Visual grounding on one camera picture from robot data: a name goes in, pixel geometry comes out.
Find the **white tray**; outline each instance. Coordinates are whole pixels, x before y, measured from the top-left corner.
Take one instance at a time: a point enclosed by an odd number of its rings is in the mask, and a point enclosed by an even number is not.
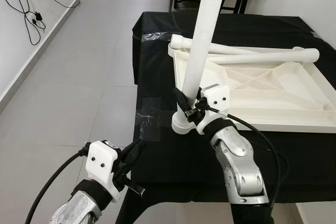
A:
[[[169,55],[174,59],[175,85],[182,89],[188,52],[170,49]],[[207,61],[201,87],[214,83],[230,87],[229,113],[259,130],[336,133],[336,91],[312,63],[217,65]]]

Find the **white pipe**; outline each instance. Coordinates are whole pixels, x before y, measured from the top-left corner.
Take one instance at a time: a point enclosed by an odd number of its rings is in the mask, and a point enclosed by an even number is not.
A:
[[[194,36],[190,49],[190,58],[187,64],[182,92],[188,98],[191,106],[194,105],[198,88],[201,83],[203,69],[211,44],[212,36],[218,18],[222,0],[201,0],[199,5]],[[186,134],[194,127],[188,123],[183,111],[177,108],[172,118],[172,128],[176,133]]]
[[[185,38],[182,35],[173,34],[172,39],[170,41],[170,47],[173,49],[191,49],[192,39]],[[247,55],[247,54],[255,54],[256,52],[230,47],[220,44],[211,43],[209,47],[209,54],[219,54],[219,55]]]
[[[208,57],[208,60],[216,64],[234,63],[266,63],[266,62],[316,62],[320,53],[315,48],[308,48],[288,52],[264,52],[254,55],[227,55]]]

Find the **black table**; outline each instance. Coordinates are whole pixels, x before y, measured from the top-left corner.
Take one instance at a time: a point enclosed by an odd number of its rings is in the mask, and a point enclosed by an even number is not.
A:
[[[148,142],[132,179],[146,188],[143,198],[127,191],[117,223],[133,223],[149,206],[160,202],[227,201],[223,171],[209,140],[195,130],[178,135],[171,129],[176,111],[173,59],[169,37],[192,38],[196,14],[143,13],[133,28],[133,70],[138,84],[134,139]],[[219,16],[214,43],[229,46],[317,48],[316,66],[336,87],[336,53],[298,17]],[[254,132],[248,140],[263,143]],[[265,132],[290,164],[277,202],[336,200],[336,134]],[[272,154],[255,148],[255,161],[267,191],[275,185]]]

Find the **black tablecloth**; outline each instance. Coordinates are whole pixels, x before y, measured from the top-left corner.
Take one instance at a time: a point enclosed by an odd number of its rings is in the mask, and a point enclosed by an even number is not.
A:
[[[133,28],[133,70],[138,84],[134,139],[148,142],[132,179],[146,188],[143,198],[128,191],[117,223],[133,223],[159,202],[227,201],[223,171],[209,140],[195,130],[178,135],[171,129],[176,111],[172,95],[173,59],[167,54],[172,33],[192,38],[196,14],[143,13]],[[213,42],[229,46],[317,48],[316,66],[335,87],[336,53],[298,17],[220,15]],[[240,132],[262,143],[254,132]],[[336,135],[265,132],[286,157],[290,173],[277,202],[336,200]],[[268,192],[275,185],[272,154],[255,148],[255,161]]]

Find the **gray tile floor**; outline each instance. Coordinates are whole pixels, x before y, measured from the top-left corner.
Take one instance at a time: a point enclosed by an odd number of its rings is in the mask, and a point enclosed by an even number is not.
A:
[[[0,116],[1,223],[24,223],[43,184],[85,141],[131,142],[137,94],[131,29],[143,11],[165,12],[168,6],[167,0],[82,0]],[[48,223],[86,177],[84,163],[76,160],[56,180],[33,223]],[[120,206],[110,204],[99,223],[113,223]],[[290,223],[283,211],[278,216],[278,223]],[[225,203],[162,203],[137,223],[232,218]]]

